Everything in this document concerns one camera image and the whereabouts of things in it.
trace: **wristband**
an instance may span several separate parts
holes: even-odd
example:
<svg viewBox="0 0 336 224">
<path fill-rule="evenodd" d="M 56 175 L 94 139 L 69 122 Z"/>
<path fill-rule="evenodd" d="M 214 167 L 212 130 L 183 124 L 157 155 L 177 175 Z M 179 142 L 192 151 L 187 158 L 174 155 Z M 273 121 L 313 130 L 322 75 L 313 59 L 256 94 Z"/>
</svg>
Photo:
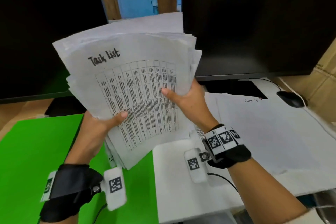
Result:
<svg viewBox="0 0 336 224">
<path fill-rule="evenodd" d="M 212 158 L 208 164 L 213 167 L 229 168 L 251 158 L 251 152 L 243 144 L 238 133 L 232 127 L 223 124 L 206 133 L 203 144 Z"/>
<path fill-rule="evenodd" d="M 102 191 L 102 180 L 103 176 L 89 168 L 89 165 L 60 165 L 54 178 L 48 179 L 42 197 L 48 201 L 40 212 L 41 220 L 52 223 L 76 215 L 85 203 L 89 203 L 95 194 Z"/>
</svg>

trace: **table grid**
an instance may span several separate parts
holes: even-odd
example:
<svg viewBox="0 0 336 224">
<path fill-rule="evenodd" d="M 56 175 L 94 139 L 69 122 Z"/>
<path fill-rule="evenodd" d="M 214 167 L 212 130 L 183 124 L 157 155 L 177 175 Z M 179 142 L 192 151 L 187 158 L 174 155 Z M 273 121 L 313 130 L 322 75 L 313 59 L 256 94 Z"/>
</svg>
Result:
<svg viewBox="0 0 336 224">
<path fill-rule="evenodd" d="M 178 129 L 177 106 L 161 94 L 176 89 L 175 64 L 158 60 L 127 63 L 95 75 L 111 114 L 128 111 L 119 125 L 128 150 Z"/>
</svg>

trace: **black wrist strap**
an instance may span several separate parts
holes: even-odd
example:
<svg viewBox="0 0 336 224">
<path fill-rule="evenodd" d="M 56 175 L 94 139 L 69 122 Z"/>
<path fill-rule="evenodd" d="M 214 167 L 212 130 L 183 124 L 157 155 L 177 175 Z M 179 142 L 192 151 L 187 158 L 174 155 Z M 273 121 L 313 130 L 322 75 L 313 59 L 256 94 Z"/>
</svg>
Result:
<svg viewBox="0 0 336 224">
<path fill-rule="evenodd" d="M 101 192 L 103 176 L 89 165 L 62 164 L 56 172 L 51 188 L 50 200 L 40 212 L 44 222 L 59 222 L 79 213 L 93 196 Z"/>
<path fill-rule="evenodd" d="M 212 128 L 210 131 L 220 128 L 224 126 L 223 124 L 218 124 L 214 128 Z M 212 167 L 217 167 L 221 169 L 230 168 L 233 165 L 237 164 L 238 162 L 245 162 L 251 158 L 252 154 L 248 150 L 248 148 L 243 145 L 237 145 L 236 147 L 226 150 L 224 152 L 221 152 L 220 154 L 217 154 L 215 157 L 217 159 L 223 158 L 223 160 L 219 163 L 215 163 L 213 160 L 209 160 L 208 164 Z"/>
</svg>

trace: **black monitor screen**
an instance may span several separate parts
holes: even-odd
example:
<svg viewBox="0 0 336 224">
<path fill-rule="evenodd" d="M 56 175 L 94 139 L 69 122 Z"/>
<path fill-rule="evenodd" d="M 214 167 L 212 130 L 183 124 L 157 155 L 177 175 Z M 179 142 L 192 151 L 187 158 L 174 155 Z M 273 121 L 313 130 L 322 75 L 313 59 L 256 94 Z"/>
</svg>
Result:
<svg viewBox="0 0 336 224">
<path fill-rule="evenodd" d="M 182 11 L 200 80 L 309 74 L 336 38 L 335 0 L 182 0 Z"/>
<path fill-rule="evenodd" d="M 69 94 L 52 43 L 107 23 L 101 0 L 0 0 L 0 103 Z"/>
</svg>

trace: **white sensor device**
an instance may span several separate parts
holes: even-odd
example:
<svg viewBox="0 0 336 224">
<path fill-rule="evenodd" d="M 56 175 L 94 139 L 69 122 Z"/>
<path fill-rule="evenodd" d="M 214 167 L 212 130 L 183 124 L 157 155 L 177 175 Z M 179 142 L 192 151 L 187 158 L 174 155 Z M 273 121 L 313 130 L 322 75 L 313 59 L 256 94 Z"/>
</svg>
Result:
<svg viewBox="0 0 336 224">
<path fill-rule="evenodd" d="M 201 150 L 199 148 L 184 152 L 185 162 L 187 163 L 191 180 L 194 183 L 208 182 L 208 169 L 205 162 L 201 161 L 200 153 Z"/>
<path fill-rule="evenodd" d="M 123 206 L 126 201 L 126 188 L 123 170 L 119 167 L 104 172 L 104 180 L 100 183 L 101 190 L 105 192 L 107 208 L 113 211 Z"/>
</svg>

